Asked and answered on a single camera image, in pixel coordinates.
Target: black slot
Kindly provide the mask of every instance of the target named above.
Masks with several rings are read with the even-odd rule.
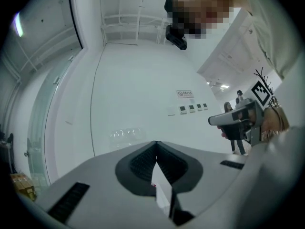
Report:
[[[228,167],[239,169],[239,170],[241,170],[244,167],[244,164],[240,164],[240,163],[236,163],[236,162],[228,161],[228,160],[224,160],[220,164],[223,166],[228,166]]]
[[[75,183],[75,185],[50,209],[48,214],[64,224],[89,187],[89,185],[83,183]]]

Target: glass door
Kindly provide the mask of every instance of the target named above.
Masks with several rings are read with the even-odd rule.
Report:
[[[44,155],[45,125],[58,83],[70,63],[71,59],[64,60],[50,70],[37,94],[31,112],[26,154],[37,195],[50,185]]]

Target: wall sign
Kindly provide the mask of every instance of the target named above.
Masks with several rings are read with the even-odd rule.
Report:
[[[193,92],[191,90],[178,90],[178,98],[194,98]]]

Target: black wire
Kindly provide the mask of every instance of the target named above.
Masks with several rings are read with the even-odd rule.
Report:
[[[140,20],[139,20],[139,29],[138,29],[138,35],[140,33],[140,23],[141,23],[141,17],[140,17]]]
[[[108,42],[107,44],[122,44],[122,45],[138,46],[138,44],[128,44],[128,43],[119,43],[119,42]]]
[[[92,148],[93,148],[93,155],[95,157],[95,151],[94,151],[94,145],[93,145],[93,137],[92,137],[92,96],[93,96],[93,90],[94,90],[94,83],[95,83],[95,77],[96,77],[96,73],[97,73],[97,69],[99,68],[100,66],[100,62],[101,62],[101,59],[102,59],[102,56],[103,56],[103,53],[104,53],[104,50],[105,50],[106,46],[104,46],[104,49],[102,51],[102,54],[101,54],[101,57],[100,57],[100,60],[99,60],[99,63],[96,67],[96,70],[95,70],[95,74],[94,74],[94,80],[93,80],[93,86],[92,86],[92,93],[91,93],[91,101],[90,101],[90,132],[91,132],[91,141],[92,141]]]

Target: ceiling light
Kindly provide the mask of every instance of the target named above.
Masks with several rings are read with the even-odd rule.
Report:
[[[14,19],[14,23],[15,23],[17,33],[21,37],[23,35],[23,30],[22,30],[22,27],[21,27],[19,14],[20,14],[20,12],[16,15],[16,17]]]

